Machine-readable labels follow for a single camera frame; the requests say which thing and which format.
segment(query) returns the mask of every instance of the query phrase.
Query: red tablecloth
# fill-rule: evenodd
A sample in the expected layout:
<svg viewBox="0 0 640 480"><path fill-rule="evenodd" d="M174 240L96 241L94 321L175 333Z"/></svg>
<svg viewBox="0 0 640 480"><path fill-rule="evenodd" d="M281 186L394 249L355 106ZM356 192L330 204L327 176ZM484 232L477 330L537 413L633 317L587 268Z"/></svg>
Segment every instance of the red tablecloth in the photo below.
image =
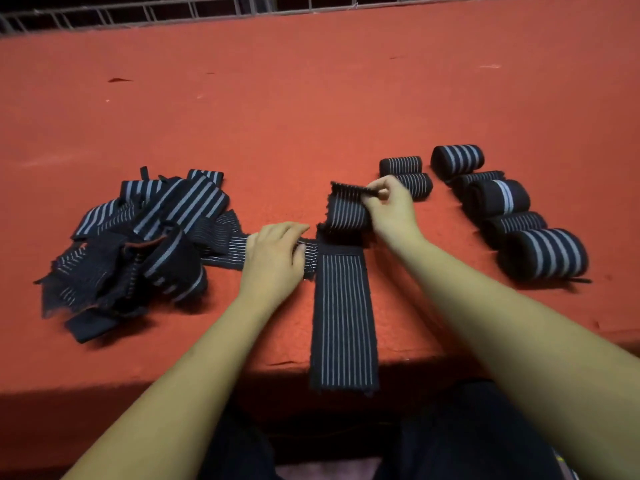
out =
<svg viewBox="0 0 640 480"><path fill-rule="evenodd" d="M201 313L155 309L83 346L40 319L32 281L142 165L224 171L231 207L255 232L323 221L329 182L366 184L384 157L428 162L434 145L478 144L484 169L523 183L532 210L589 252L592 285L522 292L640 343L638 9L475 0L0 40L0 470L73 461L104 404L122 411L238 290L237 271L209 267ZM425 235L507 282L431 175L432 195L416 204ZM366 259L381 363L457 354L425 325L428 306L396 262L376 246ZM249 374L306 374L313 293L304 282L269 323Z"/></svg>

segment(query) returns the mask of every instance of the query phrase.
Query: person's left hand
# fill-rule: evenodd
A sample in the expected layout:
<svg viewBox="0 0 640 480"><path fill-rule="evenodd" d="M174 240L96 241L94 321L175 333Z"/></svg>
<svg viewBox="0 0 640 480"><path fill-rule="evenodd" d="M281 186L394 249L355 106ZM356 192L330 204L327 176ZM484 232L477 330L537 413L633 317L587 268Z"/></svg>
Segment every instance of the person's left hand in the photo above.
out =
<svg viewBox="0 0 640 480"><path fill-rule="evenodd" d="M264 226L246 240L246 258L238 298L268 311L275 309L295 290L305 270L305 248L296 242L308 224L283 222Z"/></svg>

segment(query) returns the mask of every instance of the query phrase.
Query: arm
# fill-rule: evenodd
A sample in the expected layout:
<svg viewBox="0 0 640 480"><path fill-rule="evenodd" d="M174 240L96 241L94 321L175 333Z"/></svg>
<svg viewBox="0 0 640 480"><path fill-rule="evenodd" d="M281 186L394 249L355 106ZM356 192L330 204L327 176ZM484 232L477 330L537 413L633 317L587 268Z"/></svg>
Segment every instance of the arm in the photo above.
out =
<svg viewBox="0 0 640 480"><path fill-rule="evenodd" d="M196 477L253 343L302 279L305 247L293 249L307 229L284 223L249 236L236 300L96 441L65 480Z"/></svg>
<svg viewBox="0 0 640 480"><path fill-rule="evenodd" d="M640 478L640 360L430 244L395 177L370 186L376 233L540 433L588 478Z"/></svg>

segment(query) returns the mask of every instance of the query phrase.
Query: forearm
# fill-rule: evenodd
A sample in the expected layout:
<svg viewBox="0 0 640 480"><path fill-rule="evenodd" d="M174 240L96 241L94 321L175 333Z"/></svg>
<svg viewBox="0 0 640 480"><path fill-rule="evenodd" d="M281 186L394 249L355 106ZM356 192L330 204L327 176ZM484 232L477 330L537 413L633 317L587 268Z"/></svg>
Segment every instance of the forearm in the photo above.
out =
<svg viewBox="0 0 640 480"><path fill-rule="evenodd" d="M244 361L271 313L236 299L65 478L195 478Z"/></svg>
<svg viewBox="0 0 640 480"><path fill-rule="evenodd" d="M594 477L637 478L640 362L421 238L406 267L524 414Z"/></svg>

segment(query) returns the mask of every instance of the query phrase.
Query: person's left arm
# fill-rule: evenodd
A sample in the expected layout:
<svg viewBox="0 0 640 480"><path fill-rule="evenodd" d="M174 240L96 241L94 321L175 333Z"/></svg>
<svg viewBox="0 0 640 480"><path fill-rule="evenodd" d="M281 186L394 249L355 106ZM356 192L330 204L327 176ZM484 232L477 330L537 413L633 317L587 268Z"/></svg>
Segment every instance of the person's left arm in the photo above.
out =
<svg viewBox="0 0 640 480"><path fill-rule="evenodd" d="M76 462L65 480L192 479L253 343L303 277L308 225L247 239L240 293L181 359Z"/></svg>

